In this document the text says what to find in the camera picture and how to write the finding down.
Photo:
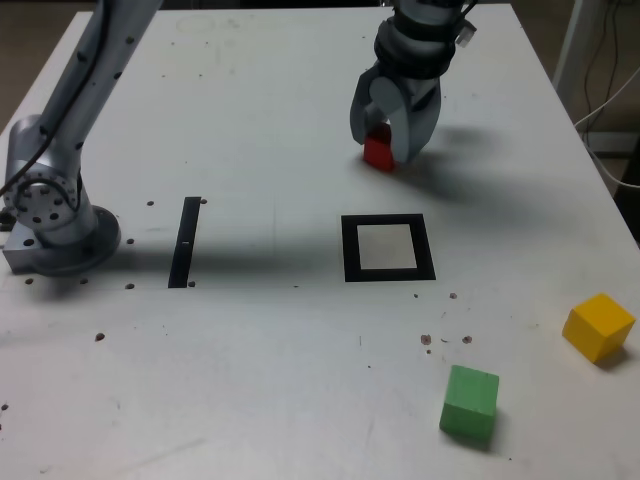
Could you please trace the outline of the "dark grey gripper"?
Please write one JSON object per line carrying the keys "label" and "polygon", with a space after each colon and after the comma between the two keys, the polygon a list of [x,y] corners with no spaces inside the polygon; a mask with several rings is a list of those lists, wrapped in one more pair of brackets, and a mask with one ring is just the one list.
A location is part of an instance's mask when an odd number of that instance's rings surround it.
{"label": "dark grey gripper", "polygon": [[391,129],[391,152],[396,163],[408,164],[430,141],[441,111],[440,78],[379,77],[371,67],[358,79],[350,108],[350,128],[360,145],[381,123]]}

